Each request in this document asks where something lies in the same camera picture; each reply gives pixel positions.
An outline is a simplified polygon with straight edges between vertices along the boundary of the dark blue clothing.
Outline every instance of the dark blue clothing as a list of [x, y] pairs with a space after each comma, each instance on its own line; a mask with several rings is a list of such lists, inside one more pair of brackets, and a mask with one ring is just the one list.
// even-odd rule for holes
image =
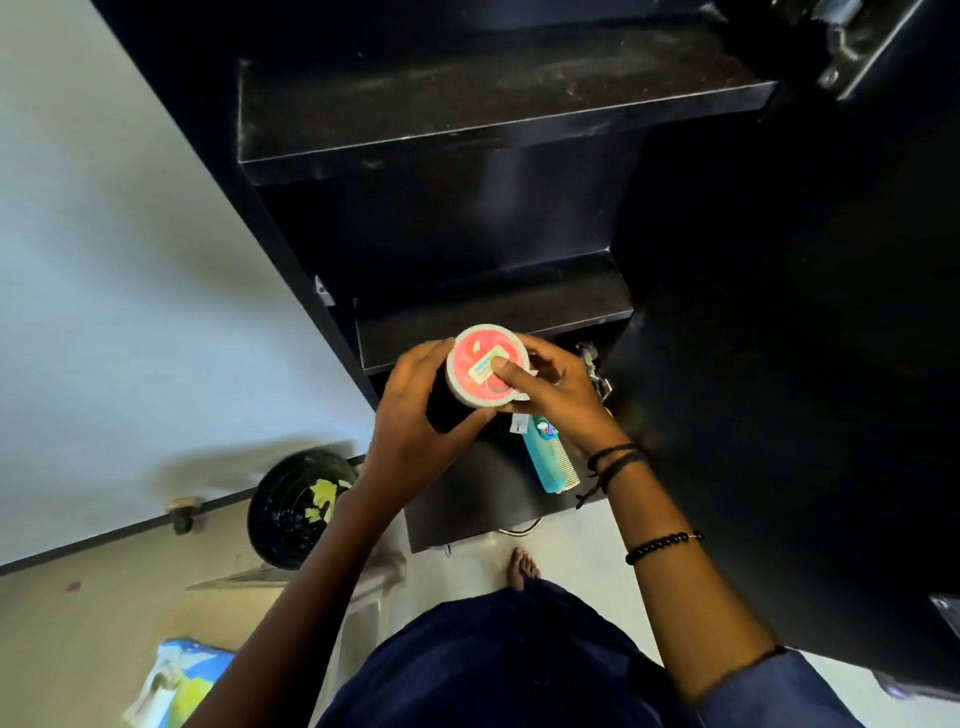
[[854, 728], [797, 652], [744, 669], [684, 708], [662, 667], [542, 579], [447, 602], [380, 645], [318, 728], [416, 726]]

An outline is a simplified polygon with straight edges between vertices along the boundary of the container lid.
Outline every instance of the container lid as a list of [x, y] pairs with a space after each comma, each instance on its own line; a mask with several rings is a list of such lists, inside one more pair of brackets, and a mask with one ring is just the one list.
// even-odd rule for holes
[[527, 399], [493, 373], [495, 356], [510, 359], [524, 371], [530, 371], [530, 357], [516, 335], [496, 324], [478, 324], [457, 336], [446, 357], [446, 381], [458, 400], [471, 407], [499, 407], [517, 399]]

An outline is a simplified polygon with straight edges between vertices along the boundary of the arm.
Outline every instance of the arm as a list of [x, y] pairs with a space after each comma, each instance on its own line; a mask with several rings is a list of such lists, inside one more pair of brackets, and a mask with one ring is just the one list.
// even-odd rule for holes
[[[530, 396], [515, 411], [541, 414], [588, 454], [629, 443], [600, 404], [582, 360], [532, 336], [520, 340], [537, 355], [533, 377], [505, 359], [493, 370]], [[602, 471], [622, 457], [601, 462]], [[610, 506], [628, 549], [677, 531], [693, 529], [643, 463], [628, 465], [610, 484]], [[663, 666], [687, 702], [703, 697], [726, 676], [772, 653], [777, 643], [710, 561], [697, 542], [655, 551], [634, 566], [636, 582], [657, 639]]]
[[297, 578], [253, 631], [186, 728], [304, 726], [368, 556], [400, 509], [473, 441], [495, 414], [477, 410], [446, 435], [426, 420], [426, 400], [453, 340], [404, 354], [376, 411], [363, 472], [337, 503]]

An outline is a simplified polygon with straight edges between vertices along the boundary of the blue comb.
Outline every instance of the blue comb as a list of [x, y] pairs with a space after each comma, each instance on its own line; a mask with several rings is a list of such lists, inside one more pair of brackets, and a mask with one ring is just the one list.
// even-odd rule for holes
[[545, 417], [530, 416], [527, 431], [523, 433], [540, 485], [547, 493], [562, 493], [580, 482], [580, 476], [564, 450], [554, 427]]

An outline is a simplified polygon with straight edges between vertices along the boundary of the bare foot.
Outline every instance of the bare foot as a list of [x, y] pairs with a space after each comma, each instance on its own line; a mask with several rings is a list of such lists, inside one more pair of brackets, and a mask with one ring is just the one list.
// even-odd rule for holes
[[510, 563], [507, 565], [507, 584], [518, 592], [522, 592], [524, 576], [530, 579], [539, 579], [540, 570], [530, 554], [518, 546], [514, 549], [514, 553], [510, 557]]

